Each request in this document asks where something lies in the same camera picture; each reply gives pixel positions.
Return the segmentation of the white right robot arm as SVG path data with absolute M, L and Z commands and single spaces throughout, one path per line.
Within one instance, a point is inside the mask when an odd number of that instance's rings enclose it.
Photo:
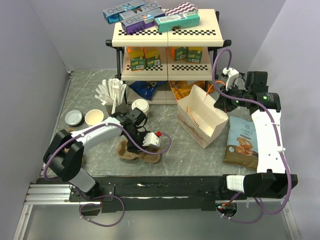
M 220 87 L 214 107 L 226 113 L 237 107 L 249 109 L 256 132 L 258 163 L 254 174 L 226 175 L 218 193 L 223 199 L 230 199 L 236 192 L 251 198 L 281 199 L 298 184 L 298 177 L 283 162 L 280 97 L 268 91 L 266 71 L 249 71 L 243 89 L 236 85 L 240 73 L 234 68 L 224 68 L 221 75 L 226 83 Z

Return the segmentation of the brown cardboard cup carrier top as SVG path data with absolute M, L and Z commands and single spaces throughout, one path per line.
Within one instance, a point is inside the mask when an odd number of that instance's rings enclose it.
M 146 163 L 155 164 L 161 158 L 160 154 L 152 155 L 152 154 L 148 154 L 145 152 L 140 152 L 140 153 L 129 152 L 127 150 L 127 143 L 128 143 L 128 141 L 126 139 L 124 139 L 118 144 L 117 155 L 120 159 L 123 159 L 126 161 L 133 161 L 136 159 L 140 159 Z

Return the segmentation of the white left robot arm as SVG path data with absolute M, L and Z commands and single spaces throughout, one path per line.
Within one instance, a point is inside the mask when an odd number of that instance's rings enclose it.
M 100 184 L 82 168 L 84 153 L 100 143 L 125 135 L 129 148 L 138 153 L 148 131 L 139 131 L 147 122 L 147 116 L 138 108 L 129 113 L 116 112 L 101 123 L 83 130 L 58 131 L 44 157 L 43 177 L 46 180 L 60 179 L 71 183 L 81 191 L 87 201 L 95 200 L 101 193 Z

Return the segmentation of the white plastic cup lid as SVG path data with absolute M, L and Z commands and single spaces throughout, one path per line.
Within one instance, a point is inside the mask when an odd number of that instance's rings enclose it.
M 149 103 L 145 99 L 138 98 L 131 104 L 131 109 L 134 110 L 135 108 L 147 113 L 149 111 Z

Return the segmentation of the white paper coffee cup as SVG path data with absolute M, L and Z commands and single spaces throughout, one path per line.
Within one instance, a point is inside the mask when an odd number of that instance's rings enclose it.
M 141 109 L 136 107 L 136 108 L 133 109 L 133 112 L 134 112 L 134 116 L 136 118 L 142 117 L 142 116 L 148 117 L 148 115 L 149 115 L 149 109 L 141 110 Z

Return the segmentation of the paper takeout bag orange handles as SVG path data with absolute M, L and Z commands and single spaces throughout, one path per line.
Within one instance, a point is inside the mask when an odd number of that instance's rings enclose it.
M 188 96 L 177 101 L 177 119 L 203 148 L 207 148 L 223 131 L 227 113 L 214 107 L 216 101 L 202 88 L 193 85 Z

